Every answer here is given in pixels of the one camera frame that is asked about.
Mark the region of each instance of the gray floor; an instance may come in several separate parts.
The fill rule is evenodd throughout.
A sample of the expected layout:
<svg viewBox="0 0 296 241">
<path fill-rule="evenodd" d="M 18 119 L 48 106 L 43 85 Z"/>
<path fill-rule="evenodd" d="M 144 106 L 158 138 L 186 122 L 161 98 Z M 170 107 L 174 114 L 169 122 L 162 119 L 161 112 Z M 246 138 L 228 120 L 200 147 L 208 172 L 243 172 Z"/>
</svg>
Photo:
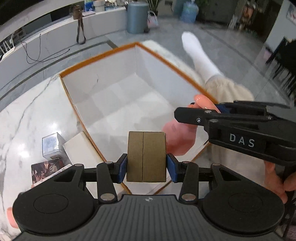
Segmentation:
<svg viewBox="0 0 296 241">
<path fill-rule="evenodd" d="M 70 47 L 69 51 L 66 49 L 56 53 L 54 56 L 67 51 L 58 58 L 37 63 L 0 90 L 0 110 L 44 79 L 84 59 L 110 50 L 114 47 L 113 43 L 121 46 L 152 39 L 193 67 L 192 60 L 182 48 L 181 35 L 184 31 L 194 33 L 218 68 L 236 83 L 250 89 L 256 100 L 289 104 L 289 98 L 280 91 L 277 82 L 269 79 L 274 65 L 265 65 L 263 43 L 253 36 L 200 23 L 187 24 L 175 18 L 159 19 L 159 24 L 158 29 L 152 29 L 148 34 L 134 35 L 119 31 L 94 38 L 84 45 Z"/>
</svg>

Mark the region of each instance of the wall outlet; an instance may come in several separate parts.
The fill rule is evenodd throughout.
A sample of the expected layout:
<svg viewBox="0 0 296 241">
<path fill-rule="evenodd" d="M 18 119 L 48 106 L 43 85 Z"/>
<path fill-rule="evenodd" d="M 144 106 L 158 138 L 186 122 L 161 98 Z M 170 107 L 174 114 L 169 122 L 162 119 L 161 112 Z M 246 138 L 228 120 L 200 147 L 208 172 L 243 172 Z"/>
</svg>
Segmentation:
<svg viewBox="0 0 296 241">
<path fill-rule="evenodd" d="M 165 0 L 165 5 L 170 5 L 170 6 L 172 6 L 172 4 L 173 4 L 173 1 Z"/>
</svg>

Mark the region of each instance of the white sock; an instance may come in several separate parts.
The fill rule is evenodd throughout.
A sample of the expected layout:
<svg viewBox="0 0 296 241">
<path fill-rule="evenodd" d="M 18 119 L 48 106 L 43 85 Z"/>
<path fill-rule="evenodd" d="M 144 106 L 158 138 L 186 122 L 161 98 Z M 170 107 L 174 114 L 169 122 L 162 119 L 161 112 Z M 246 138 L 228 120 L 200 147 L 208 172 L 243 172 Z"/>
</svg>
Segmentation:
<svg viewBox="0 0 296 241">
<path fill-rule="evenodd" d="M 198 38 L 193 33 L 184 32 L 182 34 L 182 43 L 184 50 L 194 62 L 195 70 L 200 74 L 205 83 L 215 75 L 223 75 L 204 52 Z"/>
</svg>

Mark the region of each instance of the blue-gray trash can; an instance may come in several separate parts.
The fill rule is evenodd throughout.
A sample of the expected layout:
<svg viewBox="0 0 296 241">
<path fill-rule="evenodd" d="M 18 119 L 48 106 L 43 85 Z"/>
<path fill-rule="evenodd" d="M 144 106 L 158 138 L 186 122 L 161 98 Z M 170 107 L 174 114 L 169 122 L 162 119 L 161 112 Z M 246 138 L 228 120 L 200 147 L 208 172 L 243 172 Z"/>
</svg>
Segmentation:
<svg viewBox="0 0 296 241">
<path fill-rule="evenodd" d="M 128 5 L 127 31 L 131 34 L 142 34 L 147 27 L 149 4 L 130 2 Z"/>
</svg>

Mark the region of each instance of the small brown box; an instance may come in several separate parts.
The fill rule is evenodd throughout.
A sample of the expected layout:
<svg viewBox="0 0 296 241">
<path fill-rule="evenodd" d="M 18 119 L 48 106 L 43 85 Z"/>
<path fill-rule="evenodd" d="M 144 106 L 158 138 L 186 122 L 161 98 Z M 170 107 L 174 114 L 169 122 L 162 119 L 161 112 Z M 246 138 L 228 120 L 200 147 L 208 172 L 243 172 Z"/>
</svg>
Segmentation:
<svg viewBox="0 0 296 241">
<path fill-rule="evenodd" d="M 166 181 L 166 147 L 164 132 L 144 132 L 143 182 Z"/>
<path fill-rule="evenodd" d="M 126 180 L 128 182 L 143 181 L 143 136 L 142 131 L 128 133 L 128 163 Z"/>
<path fill-rule="evenodd" d="M 166 181 L 164 132 L 129 132 L 126 180 L 128 182 Z"/>
</svg>

